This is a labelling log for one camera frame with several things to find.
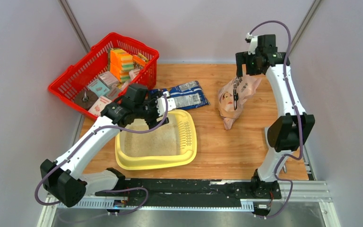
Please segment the black bag clip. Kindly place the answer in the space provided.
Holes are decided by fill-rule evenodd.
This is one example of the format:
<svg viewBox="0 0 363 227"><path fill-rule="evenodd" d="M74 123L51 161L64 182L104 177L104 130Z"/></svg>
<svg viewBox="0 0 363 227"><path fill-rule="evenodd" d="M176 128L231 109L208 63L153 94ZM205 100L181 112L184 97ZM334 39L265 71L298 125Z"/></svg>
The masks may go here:
<svg viewBox="0 0 363 227"><path fill-rule="evenodd" d="M234 106L234 110L237 110L238 100L239 100L239 95L238 95L238 92L237 92L237 86L233 85L233 106Z"/></svg>

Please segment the pink cat litter bag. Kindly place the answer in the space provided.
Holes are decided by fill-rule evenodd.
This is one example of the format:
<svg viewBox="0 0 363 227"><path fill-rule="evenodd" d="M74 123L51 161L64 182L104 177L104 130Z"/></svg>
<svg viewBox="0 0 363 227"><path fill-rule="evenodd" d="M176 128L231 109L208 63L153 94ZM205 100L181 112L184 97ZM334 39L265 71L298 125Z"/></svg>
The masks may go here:
<svg viewBox="0 0 363 227"><path fill-rule="evenodd" d="M256 94L261 79L252 76L236 76L218 91L218 110L226 130L243 112L243 106Z"/></svg>

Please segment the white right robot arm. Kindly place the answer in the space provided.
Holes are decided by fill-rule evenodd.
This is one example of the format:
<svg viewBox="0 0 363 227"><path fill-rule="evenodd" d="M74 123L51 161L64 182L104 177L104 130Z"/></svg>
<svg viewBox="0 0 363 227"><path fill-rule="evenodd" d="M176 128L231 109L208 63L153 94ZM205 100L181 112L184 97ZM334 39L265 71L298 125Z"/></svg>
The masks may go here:
<svg viewBox="0 0 363 227"><path fill-rule="evenodd" d="M303 157L303 145L314 124L315 117L306 113L291 81L291 67L287 52L279 52L275 35L252 35L245 41L249 49L236 53L236 77L264 74L275 96L278 118L265 129L268 152L261 166L255 170L250 192L255 198L269 198L279 188L278 175L288 157Z"/></svg>

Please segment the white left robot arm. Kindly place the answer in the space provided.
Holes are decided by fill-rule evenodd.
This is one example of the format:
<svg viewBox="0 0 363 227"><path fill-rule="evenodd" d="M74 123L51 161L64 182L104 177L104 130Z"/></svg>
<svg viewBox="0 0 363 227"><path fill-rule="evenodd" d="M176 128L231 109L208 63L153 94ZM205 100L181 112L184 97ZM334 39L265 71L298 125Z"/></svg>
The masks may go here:
<svg viewBox="0 0 363 227"><path fill-rule="evenodd" d="M49 205L38 198L41 187L68 208L96 192L122 195L126 184L115 169L85 175L86 166L120 132L150 133L168 123L167 115L175 108L176 102L169 92L150 94L142 84L129 85L123 95L104 107L93 126L68 151L54 161L42 162L42 179L35 190L35 199L41 205Z"/></svg>

